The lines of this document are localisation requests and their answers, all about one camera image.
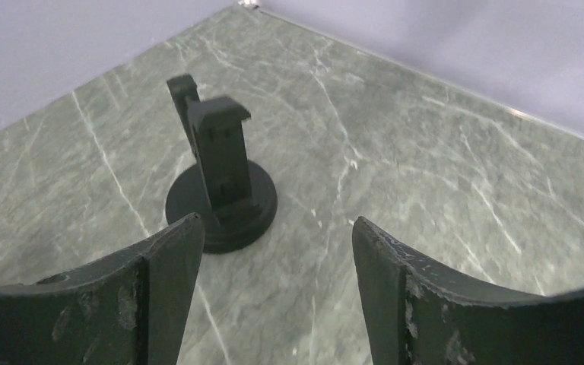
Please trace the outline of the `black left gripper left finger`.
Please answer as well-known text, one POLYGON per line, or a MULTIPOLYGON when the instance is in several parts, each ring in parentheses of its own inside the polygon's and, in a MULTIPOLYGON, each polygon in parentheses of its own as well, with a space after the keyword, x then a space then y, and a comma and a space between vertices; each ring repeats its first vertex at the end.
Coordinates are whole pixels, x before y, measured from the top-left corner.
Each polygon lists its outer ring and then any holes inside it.
POLYGON ((0 286, 0 364, 175 364, 204 241, 189 214, 81 267, 0 286))

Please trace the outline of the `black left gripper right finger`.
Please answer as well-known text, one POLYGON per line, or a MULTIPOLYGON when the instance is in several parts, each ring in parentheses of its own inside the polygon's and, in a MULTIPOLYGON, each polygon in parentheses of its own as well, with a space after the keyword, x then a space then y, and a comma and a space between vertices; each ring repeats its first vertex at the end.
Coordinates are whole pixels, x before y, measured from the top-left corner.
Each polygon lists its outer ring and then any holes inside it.
POLYGON ((584 288, 546 297, 491 284, 365 217, 352 247, 375 364, 584 364, 584 288))

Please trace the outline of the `black round-base phone holder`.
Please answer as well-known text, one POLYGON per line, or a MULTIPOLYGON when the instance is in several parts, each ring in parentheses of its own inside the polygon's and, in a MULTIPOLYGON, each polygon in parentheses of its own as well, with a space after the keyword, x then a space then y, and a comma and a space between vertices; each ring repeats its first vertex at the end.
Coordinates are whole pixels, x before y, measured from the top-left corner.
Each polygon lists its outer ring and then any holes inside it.
POLYGON ((195 158, 167 193, 167 223, 200 215, 207 254, 253 244, 273 223, 278 195, 270 175, 247 157, 243 122, 250 112, 226 95, 201 100, 188 74, 169 79, 167 86, 195 158))

